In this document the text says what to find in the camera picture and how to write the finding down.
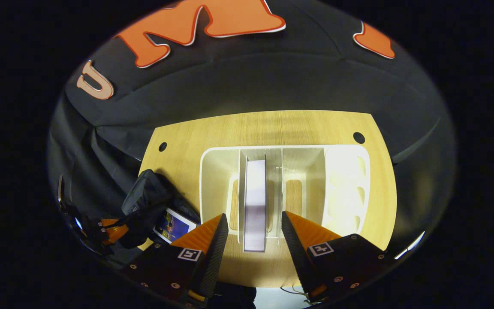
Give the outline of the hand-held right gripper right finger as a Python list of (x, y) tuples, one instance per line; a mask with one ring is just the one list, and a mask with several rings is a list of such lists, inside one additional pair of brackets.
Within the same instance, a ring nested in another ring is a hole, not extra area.
[(394, 256), (358, 233), (340, 236), (289, 211), (281, 213), (281, 229), (311, 303), (343, 300), (395, 266)]

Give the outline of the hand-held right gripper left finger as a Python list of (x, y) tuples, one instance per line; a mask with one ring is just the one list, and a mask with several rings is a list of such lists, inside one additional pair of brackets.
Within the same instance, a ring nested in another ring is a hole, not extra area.
[(206, 306), (214, 294), (228, 236), (222, 213), (171, 244), (144, 250), (122, 269), (131, 283), (172, 306)]

